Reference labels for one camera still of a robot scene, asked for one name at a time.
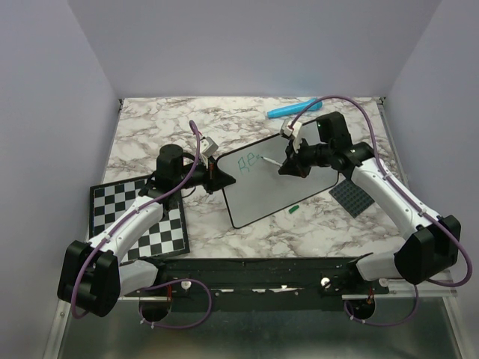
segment green handwriting on whiteboard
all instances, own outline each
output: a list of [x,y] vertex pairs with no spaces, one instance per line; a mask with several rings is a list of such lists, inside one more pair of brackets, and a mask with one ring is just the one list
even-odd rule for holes
[[239,169],[240,169],[239,172],[241,172],[241,174],[249,173],[251,168],[254,166],[254,164],[257,162],[257,160],[260,159],[260,158],[261,158],[260,155],[255,155],[251,152],[248,153],[246,158],[244,156],[241,157],[238,160],[238,166],[239,166]]

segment white marker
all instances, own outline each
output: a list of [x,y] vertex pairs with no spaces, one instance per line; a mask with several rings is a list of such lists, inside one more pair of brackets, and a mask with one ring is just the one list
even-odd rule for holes
[[282,166],[281,163],[275,161],[274,159],[268,159],[267,157],[262,157],[262,156],[261,156],[261,158],[264,159],[266,162],[273,163],[274,165],[277,165],[277,166],[279,166],[279,167]]

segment marble surface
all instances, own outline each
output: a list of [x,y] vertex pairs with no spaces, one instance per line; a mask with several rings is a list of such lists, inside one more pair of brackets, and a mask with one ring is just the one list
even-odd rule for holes
[[[195,137],[189,120],[216,141],[219,155],[277,133],[283,119],[267,120],[266,111],[304,100],[307,99],[126,99],[104,182],[150,174],[159,148],[165,144],[179,144],[194,153]],[[373,121],[382,158],[395,171],[376,102],[371,98],[357,100]],[[361,113],[341,100],[325,101],[321,110],[306,113],[301,121],[332,111],[345,116],[353,142],[370,143]],[[239,230],[231,226],[221,191],[208,195],[198,187],[184,203],[191,249],[190,254],[182,256],[185,258],[359,256],[398,249],[403,244],[392,220],[376,204],[354,219],[327,191],[302,201],[292,215],[285,209]]]

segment blue tube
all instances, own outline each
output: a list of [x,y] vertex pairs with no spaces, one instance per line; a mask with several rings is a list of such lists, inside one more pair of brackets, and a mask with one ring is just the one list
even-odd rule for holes
[[[277,118],[281,116],[287,116],[289,114],[298,114],[301,112],[307,105],[316,101],[317,99],[310,99],[306,102],[295,103],[294,105],[289,105],[286,107],[277,108],[276,110],[271,110],[266,114],[268,118]],[[311,106],[308,111],[316,111],[319,110],[323,106],[322,102],[317,103],[316,105]]]

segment white wall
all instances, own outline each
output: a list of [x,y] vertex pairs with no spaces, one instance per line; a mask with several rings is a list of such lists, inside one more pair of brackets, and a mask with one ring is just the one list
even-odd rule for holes
[[65,0],[0,2],[0,358],[41,358],[118,100]]
[[439,0],[69,0],[121,96],[385,95]]
[[[386,111],[409,184],[461,221],[476,263],[460,289],[479,352],[479,1],[444,0],[388,95]],[[462,278],[464,265],[454,274]]]

